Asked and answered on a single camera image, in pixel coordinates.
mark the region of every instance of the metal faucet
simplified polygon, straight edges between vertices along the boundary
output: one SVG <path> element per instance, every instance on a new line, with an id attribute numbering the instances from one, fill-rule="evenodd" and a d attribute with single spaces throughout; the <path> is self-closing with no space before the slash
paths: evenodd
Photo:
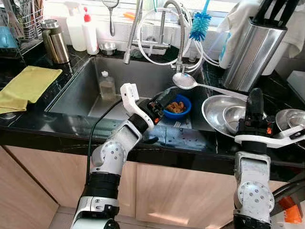
<path id="1" fill-rule="evenodd" d="M 183 53 L 183 47 L 184 47 L 184 34 L 185 34 L 185 24 L 184 24 L 184 16 L 182 14 L 182 9 L 179 3 L 177 3 L 175 0 L 167 0 L 164 4 L 164 8 L 167 8 L 168 5 L 174 5 L 174 7 L 177 9 L 178 15 L 179 15 L 179 23 L 180 23 L 180 47 L 179 47 L 179 53 L 177 57 L 177 63 L 176 63 L 176 70 L 177 73 L 182 71 L 182 53 Z M 133 40 L 135 30 L 137 27 L 137 23 L 142 19 L 142 6 L 143 6 L 143 0 L 137 0 L 137 7 L 136 7 L 136 14 L 135 18 L 132 23 L 132 29 L 129 35 L 128 43 L 127 43 L 127 49 L 124 55 L 123 63 L 129 64 L 130 61 L 130 55 L 131 55 L 131 49 L 133 46 L 138 46 L 138 43 Z M 162 12 L 162 18 L 161 18 L 161 29 L 160 29 L 160 37 L 158 42 L 147 42 L 142 41 L 141 44 L 144 48 L 150 48 L 151 44 L 153 43 L 154 49 L 169 49 L 170 45 L 163 43 L 164 38 L 164 23 L 165 23 L 165 12 Z"/>

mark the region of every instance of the stainless steel bowl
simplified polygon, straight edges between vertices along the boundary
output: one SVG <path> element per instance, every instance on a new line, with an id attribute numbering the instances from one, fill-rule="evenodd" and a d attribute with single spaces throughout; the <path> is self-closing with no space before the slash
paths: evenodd
<path id="1" fill-rule="evenodd" d="M 100 44 L 100 50 L 103 55 L 112 56 L 116 53 L 117 47 L 115 43 L 105 42 Z"/>
<path id="2" fill-rule="evenodd" d="M 207 98 L 202 104 L 202 114 L 208 124 L 218 132 L 234 138 L 234 135 L 225 125 L 223 112 L 227 107 L 246 107 L 246 102 L 228 95 L 214 95 Z"/>
<path id="3" fill-rule="evenodd" d="M 288 125 L 290 128 L 296 127 L 298 125 L 305 126 L 305 112 L 303 114 L 292 115 L 288 118 Z"/>
<path id="4" fill-rule="evenodd" d="M 224 109 L 223 118 L 224 124 L 231 134 L 236 134 L 238 121 L 244 118 L 246 107 L 244 106 L 229 106 Z"/>
<path id="5" fill-rule="evenodd" d="M 305 125 L 305 111 L 297 109 L 284 109 L 275 116 L 275 122 L 280 129 L 284 131 L 297 125 Z M 302 149 L 305 149 L 305 140 L 296 143 Z"/>

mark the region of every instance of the stainless steel knife holder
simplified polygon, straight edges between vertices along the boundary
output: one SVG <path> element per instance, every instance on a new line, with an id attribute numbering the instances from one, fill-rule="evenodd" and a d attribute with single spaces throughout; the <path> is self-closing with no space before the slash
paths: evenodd
<path id="1" fill-rule="evenodd" d="M 250 91 L 273 56 L 287 28 L 255 25 L 252 18 L 244 27 L 231 67 L 224 73 L 224 87 Z"/>

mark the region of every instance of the orange light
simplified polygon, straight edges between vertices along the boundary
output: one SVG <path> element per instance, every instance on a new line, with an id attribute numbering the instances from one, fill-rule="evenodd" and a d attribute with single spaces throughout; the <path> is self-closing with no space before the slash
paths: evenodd
<path id="1" fill-rule="evenodd" d="M 267 128 L 267 134 L 271 134 L 272 133 L 272 129 L 270 127 Z"/>

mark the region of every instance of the white towel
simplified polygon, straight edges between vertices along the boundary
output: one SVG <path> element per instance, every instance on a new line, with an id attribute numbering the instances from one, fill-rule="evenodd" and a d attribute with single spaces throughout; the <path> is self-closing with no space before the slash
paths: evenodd
<path id="1" fill-rule="evenodd" d="M 222 68 L 227 68 L 233 58 L 233 53 L 239 42 L 244 25 L 247 23 L 249 17 L 253 17 L 258 12 L 262 0 L 241 0 L 235 7 L 227 14 L 222 23 L 218 26 L 219 32 L 229 31 L 227 43 L 220 55 L 219 62 Z M 273 9 L 274 2 L 266 13 L 268 18 Z M 279 20 L 282 15 L 281 10 L 276 20 Z M 295 12 L 287 23 L 288 31 L 285 34 L 282 42 L 289 44 L 289 57 L 293 58 L 298 55 L 304 45 L 305 41 L 305 1 L 300 0 Z"/>
<path id="2" fill-rule="evenodd" d="M 218 26 L 219 32 L 229 31 L 227 42 L 219 56 L 220 67 L 225 69 L 232 61 L 244 25 L 248 22 L 249 17 L 258 12 L 260 2 L 261 0 L 241 0 Z"/>

